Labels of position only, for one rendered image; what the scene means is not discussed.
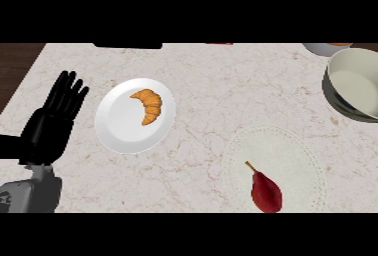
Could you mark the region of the small white bowl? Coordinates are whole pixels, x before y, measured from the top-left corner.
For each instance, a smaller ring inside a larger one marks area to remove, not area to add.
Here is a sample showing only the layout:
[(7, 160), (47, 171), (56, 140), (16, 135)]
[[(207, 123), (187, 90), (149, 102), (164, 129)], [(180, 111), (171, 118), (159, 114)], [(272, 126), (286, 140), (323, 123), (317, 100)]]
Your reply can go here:
[(304, 43), (303, 46), (314, 55), (332, 57), (335, 54), (350, 49), (351, 43)]

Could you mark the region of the white oval plate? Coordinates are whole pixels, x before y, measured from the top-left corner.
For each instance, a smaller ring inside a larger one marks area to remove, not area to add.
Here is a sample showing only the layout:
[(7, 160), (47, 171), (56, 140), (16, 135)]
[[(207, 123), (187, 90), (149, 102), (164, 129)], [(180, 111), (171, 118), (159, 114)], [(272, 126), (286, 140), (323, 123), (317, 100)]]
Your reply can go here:
[[(150, 89), (161, 97), (161, 115), (142, 125), (143, 103), (131, 95)], [(165, 85), (153, 79), (136, 78), (117, 85), (103, 97), (94, 117), (97, 138), (105, 147), (121, 154), (149, 150), (168, 134), (176, 116), (176, 102)]]

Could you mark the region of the dark red pear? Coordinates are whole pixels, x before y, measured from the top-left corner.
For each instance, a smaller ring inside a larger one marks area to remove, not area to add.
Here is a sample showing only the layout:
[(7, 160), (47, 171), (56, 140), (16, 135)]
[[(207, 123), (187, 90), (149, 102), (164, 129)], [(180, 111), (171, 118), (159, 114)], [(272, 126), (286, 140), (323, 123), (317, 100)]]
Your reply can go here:
[(282, 209), (283, 202), (280, 188), (270, 178), (254, 168), (251, 163), (245, 162), (245, 164), (252, 170), (252, 202), (264, 213), (276, 213)]

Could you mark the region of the black appliance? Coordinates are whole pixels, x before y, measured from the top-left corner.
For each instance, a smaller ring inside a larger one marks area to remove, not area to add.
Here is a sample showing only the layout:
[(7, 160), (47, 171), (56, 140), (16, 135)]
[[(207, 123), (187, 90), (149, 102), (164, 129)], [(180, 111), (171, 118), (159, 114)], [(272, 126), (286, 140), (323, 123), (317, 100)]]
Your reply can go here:
[(161, 49), (162, 43), (93, 43), (100, 48), (122, 48), (122, 49)]

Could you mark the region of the large grey bowl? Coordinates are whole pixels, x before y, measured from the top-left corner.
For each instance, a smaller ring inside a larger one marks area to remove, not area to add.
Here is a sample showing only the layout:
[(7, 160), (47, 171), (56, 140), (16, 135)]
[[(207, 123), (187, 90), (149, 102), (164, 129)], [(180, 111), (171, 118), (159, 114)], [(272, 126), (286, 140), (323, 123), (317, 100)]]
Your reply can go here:
[(378, 123), (378, 52), (362, 48), (338, 51), (328, 61), (322, 90), (345, 117)]

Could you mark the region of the golden croissant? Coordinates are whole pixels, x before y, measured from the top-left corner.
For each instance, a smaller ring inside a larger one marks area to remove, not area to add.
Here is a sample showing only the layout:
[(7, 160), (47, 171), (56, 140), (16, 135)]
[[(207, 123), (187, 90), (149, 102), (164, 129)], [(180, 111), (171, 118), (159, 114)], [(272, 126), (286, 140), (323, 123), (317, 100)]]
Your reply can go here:
[(146, 126), (155, 122), (158, 116), (161, 115), (161, 96), (150, 89), (143, 89), (131, 95), (131, 98), (137, 99), (142, 102), (145, 108), (142, 125)]

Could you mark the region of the white oval placemat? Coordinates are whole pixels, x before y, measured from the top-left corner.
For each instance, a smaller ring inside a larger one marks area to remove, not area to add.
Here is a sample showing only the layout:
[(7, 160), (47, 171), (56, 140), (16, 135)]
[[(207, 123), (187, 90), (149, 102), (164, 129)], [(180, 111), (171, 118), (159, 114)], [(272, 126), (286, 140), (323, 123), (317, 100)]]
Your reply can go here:
[(313, 152), (289, 131), (252, 125), (236, 133), (224, 150), (221, 178), (229, 209), (258, 212), (251, 198), (252, 170), (245, 162), (280, 188), (282, 213), (325, 211), (323, 170)]

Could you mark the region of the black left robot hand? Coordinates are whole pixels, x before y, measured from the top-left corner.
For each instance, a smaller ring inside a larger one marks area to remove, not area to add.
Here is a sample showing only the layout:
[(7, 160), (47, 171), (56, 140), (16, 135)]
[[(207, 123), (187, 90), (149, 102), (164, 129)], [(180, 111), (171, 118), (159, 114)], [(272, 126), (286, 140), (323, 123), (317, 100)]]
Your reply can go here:
[(0, 134), (0, 159), (18, 159), (21, 165), (50, 165), (60, 158), (87, 93), (77, 73), (62, 71), (21, 135)]

